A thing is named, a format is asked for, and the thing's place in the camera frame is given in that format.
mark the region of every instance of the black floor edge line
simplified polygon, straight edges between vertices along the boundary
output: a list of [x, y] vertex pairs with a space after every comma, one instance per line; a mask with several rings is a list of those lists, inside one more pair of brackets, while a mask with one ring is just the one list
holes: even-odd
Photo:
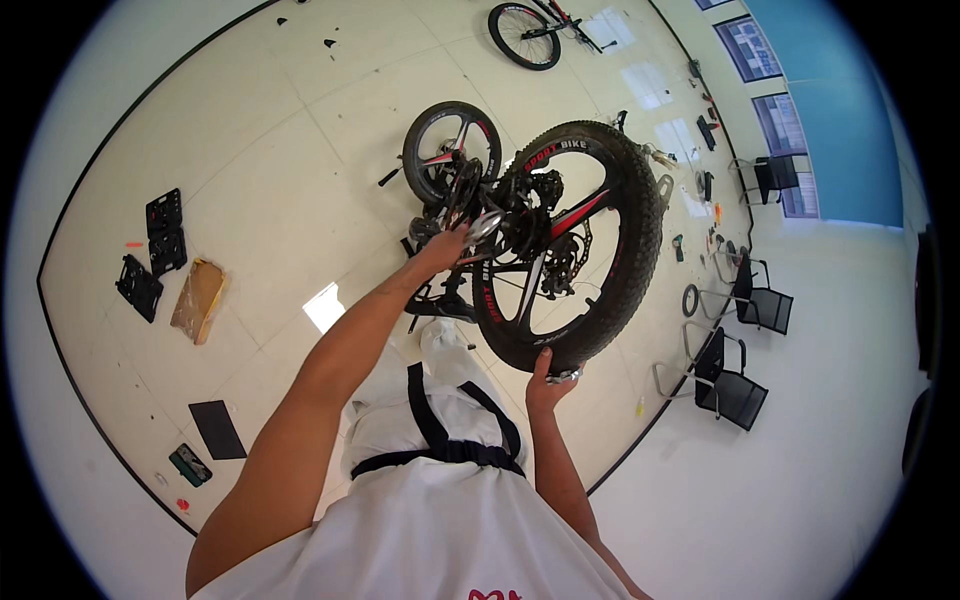
[[[729, 306], [730, 306], [730, 299], [727, 298], [727, 301], [723, 303], [723, 309], [721, 309], [720, 314], [723, 315], [725, 312], [727, 312], [727, 308]], [[722, 319], [723, 317], [721, 316], [720, 319], [717, 319], [716, 321], [713, 322], [714, 329], [720, 326], [720, 321]], [[710, 341], [711, 337], [712, 335], [708, 335], [706, 340], [704, 340], [704, 342], [700, 345], [700, 349], [697, 350], [697, 353], [693, 358], [693, 362], [690, 363], [690, 365], [686, 368], [686, 373], [684, 374], [683, 377], [680, 378], [680, 381], [673, 388], [673, 391], [670, 392], [671, 396], [676, 396], [677, 394], [680, 393], [680, 389], [686, 383], [686, 376], [690, 373], [690, 371], [692, 371], [693, 365], [697, 364], [697, 361], [700, 360], [700, 357], [703, 355], [704, 350], [707, 349], [707, 343]], [[643, 428], [643, 431], [640, 432], [640, 435], [634, 440], [634, 442], [630, 444], [630, 447], [627, 448], [627, 451], [624, 452], [620, 456], [620, 458], [616, 459], [616, 462], [613, 463], [613, 466], [607, 469], [607, 472], [604, 473], [603, 476], [600, 477], [600, 479], [598, 479], [595, 484], [590, 486], [590, 489], [587, 490], [587, 496], [590, 496], [592, 493], [596, 492], [597, 488], [600, 487], [600, 484], [607, 481], [607, 478], [613, 475], [613, 472], [616, 470], [616, 468], [622, 465], [625, 460], [627, 460], [627, 457], [630, 456], [631, 452], [633, 452], [636, 449], [636, 447], [640, 444], [640, 442], [643, 441], [643, 438], [647, 436], [647, 433], [649, 433], [650, 430], [653, 429], [653, 426], [657, 423], [657, 421], [660, 420], [660, 416], [664, 412], [666, 412], [666, 409], [668, 406], [670, 406], [671, 402], [673, 402], [673, 400], [671, 399], [667, 399], [663, 402], [663, 406], [660, 407], [660, 409], [657, 411], [654, 417], [650, 420], [650, 422], [647, 423], [647, 426]]]
[[195, 55], [204, 46], [206, 46], [206, 44], [210, 43], [211, 41], [219, 37], [221, 34], [226, 32], [236, 24], [246, 20], [247, 18], [253, 16], [254, 14], [257, 14], [258, 12], [262, 11], [263, 9], [269, 7], [270, 5], [276, 2], [279, 2], [279, 0], [267, 0], [263, 4], [260, 4], [250, 9], [247, 12], [244, 12], [240, 16], [230, 21], [227, 25], [224, 25], [223, 27], [215, 31], [213, 34], [211, 34], [210, 36], [205, 38], [203, 41], [201, 41], [199, 44], [194, 46], [185, 55], [180, 57], [179, 60], [174, 62], [173, 65], [170, 66], [170, 68], [168, 68], [166, 71], [163, 72], [162, 75], [156, 78], [156, 80], [152, 84], [150, 84], [150, 86], [146, 90], [144, 90], [144, 92], [140, 94], [139, 97], [137, 97], [137, 99], [133, 102], [130, 108], [128, 108], [127, 111], [124, 112], [123, 115], [120, 117], [120, 120], [116, 122], [116, 125], [114, 125], [112, 129], [110, 129], [110, 131], [107, 133], [107, 136], [104, 138], [104, 141], [100, 142], [100, 145], [97, 146], [97, 149], [94, 151], [93, 155], [90, 157], [90, 160], [87, 162], [86, 166], [80, 173], [80, 176], [77, 178], [77, 182], [74, 184], [73, 189], [70, 190], [70, 195], [67, 196], [66, 202], [63, 204], [63, 209], [60, 211], [60, 215], [58, 215], [57, 221], [54, 223], [53, 231], [51, 231], [50, 233], [50, 239], [47, 240], [47, 247], [43, 251], [43, 258], [40, 259], [40, 266], [36, 272], [36, 291], [40, 298], [40, 307], [43, 309], [43, 318], [47, 322], [47, 329], [49, 329], [50, 331], [50, 338], [54, 343], [54, 348], [57, 350], [57, 356], [60, 358], [60, 363], [63, 365], [63, 370], [64, 372], [66, 372], [67, 379], [70, 380], [70, 385], [73, 387], [73, 391], [77, 394], [77, 399], [80, 401], [81, 405], [86, 411], [86, 415], [90, 417], [90, 420], [93, 422], [93, 426], [96, 427], [97, 432], [100, 434], [100, 437], [104, 439], [104, 442], [107, 443], [107, 446], [109, 447], [110, 451], [113, 452], [113, 455], [117, 457], [117, 460], [120, 461], [120, 464], [123, 465], [123, 467], [127, 470], [127, 473], [129, 473], [131, 477], [138, 484], [140, 484], [140, 487], [143, 488], [143, 491], [146, 492], [147, 495], [149, 495], [154, 500], [154, 502], [156, 502], [160, 506], [160, 508], [162, 508], [177, 523], [179, 523], [180, 526], [183, 527], [183, 529], [190, 532], [190, 534], [193, 536], [196, 536], [197, 532], [194, 531], [192, 527], [187, 525], [186, 522], [184, 522], [179, 515], [174, 513], [170, 509], [170, 507], [164, 504], [163, 501], [160, 500], [160, 498], [157, 497], [156, 494], [154, 494], [150, 490], [150, 488], [147, 487], [147, 485], [143, 482], [143, 480], [140, 479], [140, 477], [133, 471], [131, 466], [123, 458], [120, 452], [117, 451], [116, 446], [114, 446], [113, 442], [110, 441], [110, 438], [107, 437], [106, 432], [104, 432], [103, 428], [100, 426], [100, 423], [97, 421], [96, 417], [94, 417], [93, 413], [90, 411], [90, 407], [86, 404], [84, 395], [81, 394], [80, 388], [77, 387], [77, 382], [73, 378], [73, 373], [70, 372], [70, 368], [67, 366], [66, 360], [63, 357], [63, 351], [60, 349], [60, 342], [58, 342], [57, 340], [57, 334], [54, 332], [53, 324], [50, 322], [50, 314], [47, 312], [47, 303], [43, 298], [43, 285], [41, 284], [40, 280], [43, 277], [43, 268], [47, 264], [47, 256], [50, 254], [50, 249], [53, 247], [54, 239], [57, 237], [57, 231], [60, 229], [60, 223], [63, 221], [63, 215], [66, 214], [67, 207], [69, 207], [70, 202], [73, 201], [73, 197], [77, 193], [77, 190], [80, 188], [80, 184], [84, 181], [84, 177], [86, 177], [86, 174], [87, 172], [89, 172], [90, 167], [93, 166], [93, 163], [96, 161], [97, 157], [104, 150], [104, 148], [106, 148], [107, 144], [110, 142], [110, 139], [117, 132], [117, 130], [120, 129], [120, 126], [123, 125], [124, 121], [126, 121], [127, 118], [133, 113], [133, 111], [136, 110], [138, 106], [140, 106], [140, 103], [142, 103], [144, 99], [146, 99], [146, 97], [150, 95], [150, 92], [152, 92], [158, 85], [160, 85], [161, 82], [163, 82], [163, 80], [165, 80], [171, 73], [173, 73], [177, 69], [177, 67], [182, 65], [185, 61], [187, 61], [187, 59]]
[[[660, 12], [660, 9], [657, 7], [657, 5], [654, 4], [653, 0], [647, 0], [647, 1], [650, 3], [650, 6], [652, 6], [652, 7], [654, 8], [654, 11], [657, 11], [657, 15], [660, 17], [660, 20], [663, 21], [663, 24], [666, 25], [666, 28], [667, 28], [668, 30], [670, 30], [670, 34], [673, 36], [673, 38], [677, 40], [677, 43], [680, 45], [680, 49], [683, 50], [683, 51], [684, 51], [684, 54], [686, 55], [686, 60], [687, 60], [687, 62], [690, 62], [691, 60], [693, 60], [693, 57], [690, 56], [690, 53], [686, 51], [686, 46], [684, 46], [684, 43], [680, 40], [680, 37], [677, 36], [677, 32], [673, 31], [673, 27], [670, 26], [670, 22], [667, 21], [666, 18], [663, 17], [663, 13]], [[712, 97], [713, 97], [713, 94], [710, 93], [710, 90], [709, 90], [709, 88], [707, 87], [707, 82], [704, 81], [703, 72], [701, 72], [700, 77], [698, 77], [697, 79], [699, 79], [699, 80], [700, 80], [700, 83], [703, 85], [704, 91], [707, 93], [707, 96], [709, 96], [710, 98], [712, 98]], [[731, 140], [730, 140], [730, 135], [727, 133], [727, 127], [723, 124], [723, 117], [722, 117], [721, 114], [720, 114], [720, 108], [718, 108], [718, 107], [716, 106], [716, 104], [714, 104], [714, 103], [711, 103], [711, 104], [713, 104], [713, 107], [716, 108], [716, 111], [717, 111], [717, 119], [720, 121], [720, 129], [723, 130], [724, 137], [727, 138], [727, 145], [730, 146], [730, 152], [731, 152], [731, 154], [733, 155], [733, 157], [736, 158], [736, 150], [733, 149], [733, 142], [731, 142]], [[736, 170], [736, 175], [737, 175], [737, 177], [740, 179], [740, 186], [743, 187], [743, 189], [747, 189], [747, 182], [744, 181], [744, 179], [743, 179], [743, 173], [741, 173], [740, 170], [737, 169], [737, 170]], [[747, 242], [748, 242], [748, 244], [749, 244], [748, 250], [749, 250], [750, 252], [753, 252], [753, 251], [754, 251], [754, 237], [753, 237], [753, 231], [754, 231], [754, 211], [750, 208], [750, 205], [749, 205], [749, 204], [747, 204], [747, 213], [750, 215], [750, 227], [747, 229]], [[727, 307], [728, 307], [728, 306], [730, 306], [730, 299], [727, 299], [727, 301], [724, 302], [723, 310], [721, 310], [720, 313], [723, 314], [723, 313], [727, 312]], [[713, 327], [716, 328], [716, 327], [718, 327], [719, 325], [720, 325], [720, 319], [717, 319], [716, 322], [713, 324]], [[707, 347], [707, 342], [709, 342], [709, 340], [710, 340], [710, 337], [707, 336], [707, 339], [704, 341], [704, 344], [703, 344], [702, 346], [700, 346], [700, 349], [699, 349], [699, 350], [697, 350], [697, 358], [700, 358], [700, 355], [701, 355], [701, 353], [703, 353], [704, 348]], [[677, 384], [677, 387], [673, 389], [673, 392], [671, 392], [670, 395], [671, 395], [671, 396], [675, 396], [675, 395], [680, 391], [681, 386], [683, 386], [683, 384], [684, 384], [685, 382], [686, 382], [686, 375], [684, 375], [684, 376], [681, 378], [680, 383]], [[627, 448], [627, 451], [624, 452], [623, 455], [620, 456], [620, 458], [618, 458], [615, 463], [613, 463], [613, 466], [610, 467], [610, 468], [607, 470], [607, 472], [604, 473], [603, 476], [600, 477], [600, 479], [599, 479], [595, 484], [593, 484], [593, 485], [590, 487], [589, 490], [587, 490], [587, 496], [589, 496], [589, 495], [591, 495], [592, 493], [596, 492], [596, 491], [597, 491], [597, 488], [600, 487], [600, 484], [602, 484], [603, 482], [607, 481], [607, 479], [608, 479], [611, 475], [613, 475], [613, 472], [616, 470], [616, 468], [619, 467], [620, 465], [622, 465], [625, 460], [627, 460], [627, 457], [630, 456], [631, 452], [634, 451], [634, 449], [640, 444], [640, 442], [643, 441], [643, 438], [646, 437], [646, 435], [647, 435], [647, 433], [650, 431], [650, 429], [652, 429], [653, 426], [657, 423], [657, 421], [660, 420], [660, 416], [666, 411], [667, 407], [670, 406], [670, 403], [671, 403], [672, 401], [673, 401], [673, 400], [666, 400], [666, 401], [663, 403], [663, 406], [661, 406], [661, 408], [657, 411], [657, 413], [654, 415], [654, 417], [653, 417], [653, 419], [650, 421], [650, 423], [647, 424], [647, 426], [643, 428], [643, 431], [640, 432], [639, 437], [637, 437], [636, 440], [634, 440], [634, 442], [633, 442], [632, 444], [630, 444], [630, 447]]]

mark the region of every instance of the hand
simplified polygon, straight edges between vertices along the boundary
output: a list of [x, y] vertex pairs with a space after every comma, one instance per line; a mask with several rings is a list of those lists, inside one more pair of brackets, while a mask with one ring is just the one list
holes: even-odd
[[527, 384], [527, 414], [533, 417], [534, 414], [553, 413], [560, 398], [569, 393], [570, 390], [577, 387], [578, 379], [565, 381], [564, 383], [547, 383], [546, 377], [550, 372], [550, 360], [553, 358], [553, 350], [544, 348], [537, 357], [537, 364], [534, 367], [534, 375], [530, 377]]
[[411, 260], [417, 265], [424, 279], [440, 271], [446, 271], [464, 253], [464, 239], [469, 225], [464, 223], [452, 231], [442, 231], [433, 236], [427, 245]]

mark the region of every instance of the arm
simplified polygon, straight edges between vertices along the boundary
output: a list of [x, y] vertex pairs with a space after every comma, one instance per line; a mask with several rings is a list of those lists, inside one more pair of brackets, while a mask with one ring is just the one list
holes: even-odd
[[256, 437], [233, 489], [197, 536], [186, 569], [187, 597], [260, 550], [310, 527], [341, 410], [376, 365], [408, 299], [460, 257], [466, 229], [437, 235], [313, 347]]
[[600, 541], [593, 509], [590, 508], [584, 485], [573, 466], [569, 452], [566, 451], [564, 438], [560, 435], [560, 428], [557, 427], [557, 419], [553, 414], [557, 402], [576, 387], [577, 381], [548, 384], [546, 376], [552, 356], [550, 348], [543, 349], [537, 358], [533, 377], [527, 384], [527, 415], [530, 417], [530, 431], [534, 438], [537, 493], [613, 569], [634, 598], [649, 599], [650, 596], [643, 593], [630, 579], [630, 575], [613, 553]]

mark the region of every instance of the bicycle frame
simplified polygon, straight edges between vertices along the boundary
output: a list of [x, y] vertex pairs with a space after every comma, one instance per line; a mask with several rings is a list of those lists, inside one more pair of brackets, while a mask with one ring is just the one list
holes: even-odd
[[[596, 50], [600, 54], [603, 54], [603, 48], [598, 46], [595, 41], [590, 39], [590, 36], [588, 36], [586, 33], [584, 33], [582, 29], [580, 29], [580, 23], [583, 21], [583, 19], [576, 19], [576, 20], [571, 19], [570, 15], [564, 12], [564, 10], [560, 8], [560, 5], [557, 4], [557, 0], [548, 0], [547, 2], [544, 2], [543, 0], [533, 0], [533, 1], [534, 1], [534, 4], [539, 6], [540, 9], [543, 12], [545, 12], [549, 18], [553, 19], [557, 23], [555, 25], [548, 25], [546, 29], [537, 31], [530, 37], [546, 36], [547, 34], [559, 31], [561, 29], [566, 29], [567, 27], [569, 27], [577, 33], [577, 37], [579, 37], [582, 41], [588, 43], [590, 46], [593, 47], [594, 50]], [[616, 44], [616, 40], [614, 40], [608, 45], [614, 45], [614, 44]]]

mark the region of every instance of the bicycle tire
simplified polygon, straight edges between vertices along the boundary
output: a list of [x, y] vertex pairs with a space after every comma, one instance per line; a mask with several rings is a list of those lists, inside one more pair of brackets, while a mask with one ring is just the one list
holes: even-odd
[[660, 253], [665, 204], [657, 193], [653, 171], [636, 150], [636, 145], [615, 128], [594, 121], [574, 121], [559, 125], [532, 141], [504, 175], [522, 176], [522, 165], [548, 145], [566, 140], [591, 139], [610, 152], [624, 165], [624, 197], [628, 199], [620, 211], [616, 255], [601, 287], [600, 297], [583, 316], [544, 334], [532, 334], [531, 340], [519, 340], [516, 331], [500, 317], [491, 280], [490, 260], [478, 263], [473, 270], [473, 304], [477, 324], [493, 352], [508, 365], [532, 372], [540, 350], [553, 349], [551, 372], [577, 368], [605, 348], [634, 316], [646, 294]]
[[406, 138], [403, 140], [403, 154], [401, 156], [403, 176], [407, 179], [407, 184], [410, 185], [414, 195], [427, 205], [443, 202], [446, 200], [446, 196], [441, 190], [432, 187], [420, 171], [418, 166], [420, 138], [435, 121], [450, 115], [468, 115], [480, 126], [480, 129], [487, 136], [487, 141], [490, 142], [490, 157], [487, 160], [487, 168], [483, 177], [493, 180], [500, 174], [502, 158], [500, 134], [493, 125], [491, 118], [480, 108], [466, 102], [451, 100], [436, 104], [422, 112], [414, 120], [413, 125], [407, 131]]
[[512, 60], [516, 64], [533, 71], [545, 71], [556, 65], [557, 62], [560, 61], [560, 37], [557, 36], [557, 32], [550, 32], [545, 36], [549, 38], [550, 43], [553, 45], [553, 48], [550, 52], [550, 57], [547, 59], [547, 61], [530, 61], [515, 52], [514, 49], [510, 47], [510, 44], [508, 44], [503, 38], [503, 35], [500, 34], [498, 22], [500, 17], [502, 17], [507, 11], [524, 11], [525, 13], [537, 19], [543, 25], [543, 27], [547, 26], [546, 19], [543, 18], [543, 15], [537, 11], [534, 11], [530, 7], [523, 6], [522, 4], [517, 4], [516, 2], [507, 2], [493, 7], [493, 10], [490, 11], [490, 15], [487, 17], [487, 28], [490, 30], [493, 43], [495, 43], [496, 47], [500, 49], [500, 52], [505, 54], [508, 59]]

